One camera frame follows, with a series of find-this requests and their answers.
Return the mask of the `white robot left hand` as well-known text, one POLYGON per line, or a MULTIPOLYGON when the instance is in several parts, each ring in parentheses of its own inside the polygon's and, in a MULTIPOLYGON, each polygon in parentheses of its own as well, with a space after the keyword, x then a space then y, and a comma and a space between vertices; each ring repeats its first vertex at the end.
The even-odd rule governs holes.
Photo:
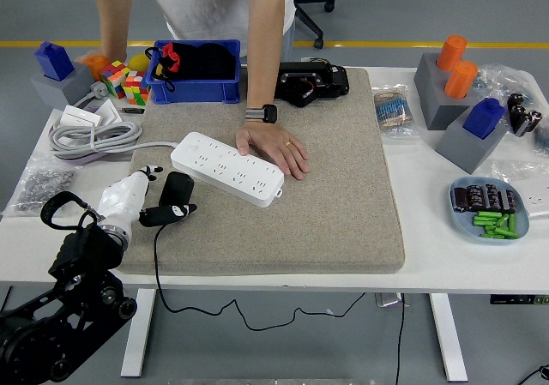
POLYGON ((145 227, 164 226, 194 213, 197 206, 190 203, 168 202, 156 208, 142 208, 149 183, 156 179, 156 172, 162 171, 160 166, 145 165, 105 189, 98 207, 100 228, 129 236, 136 222, 145 227))

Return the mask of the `person's left hand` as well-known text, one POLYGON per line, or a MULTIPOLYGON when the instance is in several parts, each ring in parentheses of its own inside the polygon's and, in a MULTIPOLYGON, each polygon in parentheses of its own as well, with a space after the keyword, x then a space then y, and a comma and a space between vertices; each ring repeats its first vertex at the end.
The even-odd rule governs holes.
POLYGON ((303 180, 310 172, 310 156, 305 146, 276 123, 247 121, 237 131, 235 140, 241 155, 247 155, 250 147, 255 147, 266 154, 285 175, 303 180))

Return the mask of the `person's right hand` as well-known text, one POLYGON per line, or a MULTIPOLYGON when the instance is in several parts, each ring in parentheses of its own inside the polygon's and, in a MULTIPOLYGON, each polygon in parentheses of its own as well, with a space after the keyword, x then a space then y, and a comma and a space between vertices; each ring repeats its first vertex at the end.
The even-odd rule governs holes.
POLYGON ((96 57, 96 56, 107 57, 110 62, 114 62, 114 61, 125 62, 127 58, 127 52, 121 51, 119 53, 112 53, 112 52, 103 52, 101 49, 95 49, 80 55, 75 60, 78 63, 84 63, 86 59, 89 59, 90 57, 96 57))

